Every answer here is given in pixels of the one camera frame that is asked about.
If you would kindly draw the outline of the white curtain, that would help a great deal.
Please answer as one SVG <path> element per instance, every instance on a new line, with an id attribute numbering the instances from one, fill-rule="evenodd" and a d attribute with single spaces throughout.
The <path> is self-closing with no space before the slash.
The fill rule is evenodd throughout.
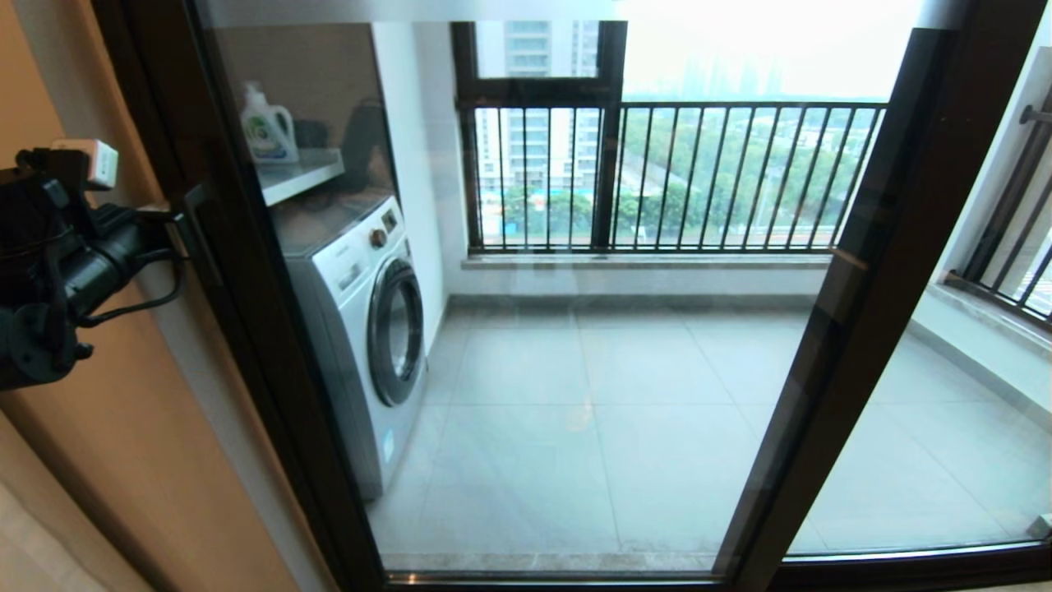
<path id="1" fill-rule="evenodd" d="M 0 592 L 154 592 L 1 411 Z"/>

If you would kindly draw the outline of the dark framed fixed glass panel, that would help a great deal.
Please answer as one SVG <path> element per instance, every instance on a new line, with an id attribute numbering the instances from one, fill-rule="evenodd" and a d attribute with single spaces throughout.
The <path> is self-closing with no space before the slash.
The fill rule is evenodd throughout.
<path id="1" fill-rule="evenodd" d="M 876 143 L 889 136 L 892 93 L 907 72 L 910 38 L 932 29 L 948 1 L 887 25 L 853 24 L 850 39 L 837 44 L 835 86 L 874 86 L 887 111 L 844 233 L 830 252 L 846 246 L 848 222 L 861 212 L 864 176 L 878 168 Z M 1028 136 L 1018 122 L 1023 101 L 1052 106 L 1052 49 L 1040 41 L 1040 30 L 1038 23 L 1029 36 L 1021 70 L 920 300 L 905 329 L 893 333 L 890 359 L 787 553 L 859 562 L 972 547 L 1019 550 L 1044 542 L 1031 524 L 1052 512 L 1052 358 L 974 327 L 944 325 L 923 303 L 928 285 L 955 289 L 944 281 L 963 269 L 976 247 Z M 831 270 L 832 262 L 824 281 Z M 747 479 L 773 430 L 820 289 L 808 299 L 736 308 L 694 325 L 753 431 Z"/>

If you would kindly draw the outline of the dark window frame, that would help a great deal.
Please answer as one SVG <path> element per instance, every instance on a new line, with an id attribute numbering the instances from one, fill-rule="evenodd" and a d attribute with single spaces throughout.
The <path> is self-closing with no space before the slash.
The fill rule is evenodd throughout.
<path id="1" fill-rule="evenodd" d="M 608 251 L 626 23 L 460 21 L 450 33 L 468 254 Z"/>

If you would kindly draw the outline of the white detergent bottle green label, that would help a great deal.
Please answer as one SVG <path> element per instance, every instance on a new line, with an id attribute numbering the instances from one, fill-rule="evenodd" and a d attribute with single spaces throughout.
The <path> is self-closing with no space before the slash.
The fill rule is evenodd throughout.
<path id="1" fill-rule="evenodd" d="M 292 114 L 271 104 L 255 80 L 244 83 L 240 123 L 252 164 L 297 164 L 299 147 L 294 138 Z"/>

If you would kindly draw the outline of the white wall shelf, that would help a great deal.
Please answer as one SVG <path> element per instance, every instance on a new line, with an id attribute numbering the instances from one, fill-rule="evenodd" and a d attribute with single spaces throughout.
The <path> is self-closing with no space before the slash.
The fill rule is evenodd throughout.
<path id="1" fill-rule="evenodd" d="M 256 166 L 256 176 L 267 207 L 319 187 L 342 173 L 343 156 L 341 150 L 333 147 L 301 150 L 299 161 L 294 164 Z"/>

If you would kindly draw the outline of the black metal balcony railing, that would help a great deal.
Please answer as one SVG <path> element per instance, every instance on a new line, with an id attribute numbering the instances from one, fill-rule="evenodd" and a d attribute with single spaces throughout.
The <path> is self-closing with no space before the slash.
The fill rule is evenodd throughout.
<path id="1" fill-rule="evenodd" d="M 839 243 L 884 104 L 627 102 L 613 252 L 825 252 Z"/>

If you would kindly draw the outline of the white front-load washing machine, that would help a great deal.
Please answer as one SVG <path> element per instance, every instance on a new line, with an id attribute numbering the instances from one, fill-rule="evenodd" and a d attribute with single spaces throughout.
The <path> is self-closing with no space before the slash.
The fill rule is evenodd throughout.
<path id="1" fill-rule="evenodd" d="M 425 312 L 390 192 L 299 197 L 271 209 L 358 494 L 382 497 L 426 389 Z"/>

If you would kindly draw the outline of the dark framed sliding glass door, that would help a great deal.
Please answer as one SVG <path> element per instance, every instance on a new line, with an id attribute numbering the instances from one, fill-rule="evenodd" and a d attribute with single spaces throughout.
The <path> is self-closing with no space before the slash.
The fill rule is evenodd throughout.
<path id="1" fill-rule="evenodd" d="M 911 36 L 907 72 L 892 93 L 889 136 L 876 143 L 878 168 L 864 176 L 861 212 L 848 222 L 846 246 L 833 253 L 716 576 L 424 574 L 411 581 L 381 573 L 200 11 L 193 0 L 129 3 L 168 132 L 169 164 L 159 175 L 174 196 L 204 191 L 196 269 L 339 592 L 946 592 L 1052 578 L 1049 543 L 859 562 L 785 556 L 962 213 L 1044 6 L 1044 0 L 949 0 L 932 29 Z"/>

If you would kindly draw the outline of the grey stone window sill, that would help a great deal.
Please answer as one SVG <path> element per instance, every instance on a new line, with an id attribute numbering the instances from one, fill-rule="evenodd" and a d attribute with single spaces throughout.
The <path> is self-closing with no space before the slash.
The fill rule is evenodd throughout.
<path id="1" fill-rule="evenodd" d="M 459 263 L 466 271 L 820 270 L 833 252 L 489 252 Z"/>
<path id="2" fill-rule="evenodd" d="M 944 325 L 974 327 L 1034 355 L 1052 358 L 1052 330 L 1034 323 L 1030 317 L 1019 317 L 997 303 L 936 284 L 925 288 L 923 303 L 932 308 Z"/>

